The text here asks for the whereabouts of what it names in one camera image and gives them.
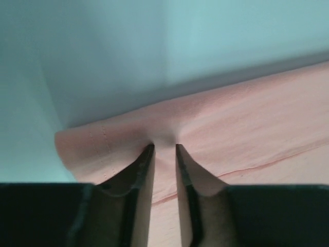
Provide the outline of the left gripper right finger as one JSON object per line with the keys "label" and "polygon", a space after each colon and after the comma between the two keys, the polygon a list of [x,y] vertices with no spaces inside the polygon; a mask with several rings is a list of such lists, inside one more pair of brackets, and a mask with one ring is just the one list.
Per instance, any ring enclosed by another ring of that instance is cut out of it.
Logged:
{"label": "left gripper right finger", "polygon": [[176,145],[182,246],[328,246],[327,185],[230,185]]}

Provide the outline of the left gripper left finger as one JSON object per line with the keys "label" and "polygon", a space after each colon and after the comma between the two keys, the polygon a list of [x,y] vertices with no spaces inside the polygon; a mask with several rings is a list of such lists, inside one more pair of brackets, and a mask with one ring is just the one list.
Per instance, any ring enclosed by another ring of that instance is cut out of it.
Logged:
{"label": "left gripper left finger", "polygon": [[99,185],[2,183],[1,246],[147,246],[154,156]]}

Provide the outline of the salmon pink t shirt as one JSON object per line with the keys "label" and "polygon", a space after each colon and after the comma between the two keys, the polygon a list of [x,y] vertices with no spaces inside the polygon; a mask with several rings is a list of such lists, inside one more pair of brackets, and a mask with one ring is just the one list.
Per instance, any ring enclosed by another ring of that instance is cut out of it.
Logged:
{"label": "salmon pink t shirt", "polygon": [[79,182],[156,149],[149,246],[180,246],[175,145],[229,184],[328,183],[328,63],[163,101],[57,132]]}

